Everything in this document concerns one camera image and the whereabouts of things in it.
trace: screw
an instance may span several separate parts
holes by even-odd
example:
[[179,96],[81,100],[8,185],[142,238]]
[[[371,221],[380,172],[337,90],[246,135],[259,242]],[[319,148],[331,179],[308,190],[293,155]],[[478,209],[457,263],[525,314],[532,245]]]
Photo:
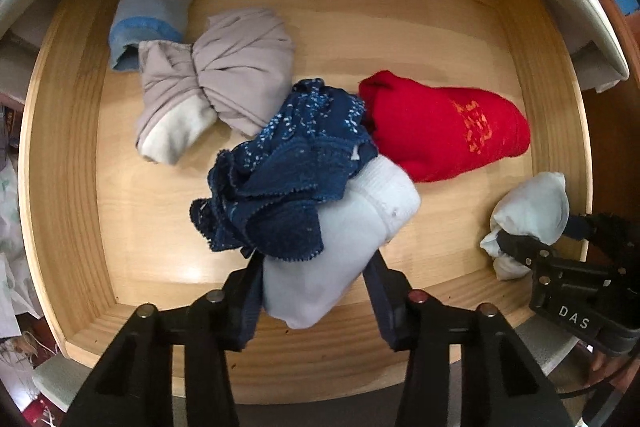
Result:
[[498,314],[498,308],[491,304],[491,302],[483,302],[478,306],[478,309],[485,317],[495,317],[495,315]]
[[148,304],[148,303],[142,304],[142,306],[138,306],[138,309],[136,310],[136,315],[138,315],[138,317],[146,319],[147,317],[150,317],[151,315],[153,315],[155,311],[156,311],[156,307],[153,306],[153,304]]
[[206,299],[210,303],[222,302],[225,299],[225,292],[223,290],[211,290],[207,293]]
[[407,298],[415,304],[422,304],[423,302],[427,302],[429,298],[429,294],[420,289],[413,289],[409,293],[407,293]]

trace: white sock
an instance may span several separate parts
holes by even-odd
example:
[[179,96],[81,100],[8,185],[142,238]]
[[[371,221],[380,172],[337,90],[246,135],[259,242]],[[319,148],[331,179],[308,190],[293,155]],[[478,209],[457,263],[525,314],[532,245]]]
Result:
[[513,188],[495,206],[491,215],[491,232],[480,241],[480,247],[494,257],[496,277],[519,279],[529,268],[505,254],[498,246],[498,232],[532,235],[546,245],[554,244],[569,219],[569,199],[566,197],[564,174],[540,172]]
[[375,251],[420,207],[405,172],[377,156],[347,182],[344,197],[318,205],[324,250],[309,261],[264,260],[264,307],[289,328],[309,328],[347,292]]
[[199,94],[171,108],[138,143],[138,152],[154,162],[175,165],[184,152],[211,127],[218,114]]

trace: sock cuff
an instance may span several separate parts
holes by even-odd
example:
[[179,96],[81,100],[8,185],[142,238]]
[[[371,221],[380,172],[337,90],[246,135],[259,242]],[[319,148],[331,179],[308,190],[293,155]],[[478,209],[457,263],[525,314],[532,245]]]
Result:
[[349,180],[347,190],[367,198],[386,226],[386,240],[412,218],[420,207],[420,195],[414,182],[386,156],[378,155]]
[[182,154],[218,119],[202,96],[193,95],[167,111],[138,139],[138,152],[158,163],[175,165]]

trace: sock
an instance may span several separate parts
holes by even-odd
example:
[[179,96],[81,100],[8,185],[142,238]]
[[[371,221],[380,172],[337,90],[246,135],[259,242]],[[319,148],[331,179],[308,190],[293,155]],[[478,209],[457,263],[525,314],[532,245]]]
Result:
[[212,251],[256,248],[285,261],[322,251],[318,204],[337,201],[376,146],[360,120],[364,102],[321,78],[300,80],[253,140],[222,150],[208,200],[190,216]]
[[489,91],[428,87],[380,71],[360,83],[359,93],[380,153],[415,182],[454,178],[529,148],[527,120]]
[[136,147],[151,161],[174,165],[218,115],[198,85],[189,44],[142,41],[139,52],[145,107]]
[[289,328],[309,328],[326,315],[420,207],[409,177],[384,156],[347,182],[344,197],[318,205],[324,250],[309,261],[265,257],[264,307]]
[[496,277],[501,280],[519,279],[529,268],[505,254],[498,246],[498,232],[513,235],[532,235],[546,245],[554,244],[569,219],[569,199],[564,191],[564,174],[540,172],[512,188],[491,214],[491,232],[480,247],[494,257]]
[[193,63],[220,120],[253,137],[291,91],[293,51],[272,10],[228,10],[209,17],[209,29],[193,44]]
[[110,67],[138,69],[138,44],[156,39],[182,42],[191,0],[120,0],[109,31]]

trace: red sock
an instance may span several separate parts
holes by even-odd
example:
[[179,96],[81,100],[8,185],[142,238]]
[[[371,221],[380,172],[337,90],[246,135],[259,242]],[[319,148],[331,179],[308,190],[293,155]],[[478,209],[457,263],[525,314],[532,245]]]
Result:
[[360,83],[365,125],[380,149],[414,182],[454,178],[529,148],[529,124],[498,94],[428,87],[380,71]]

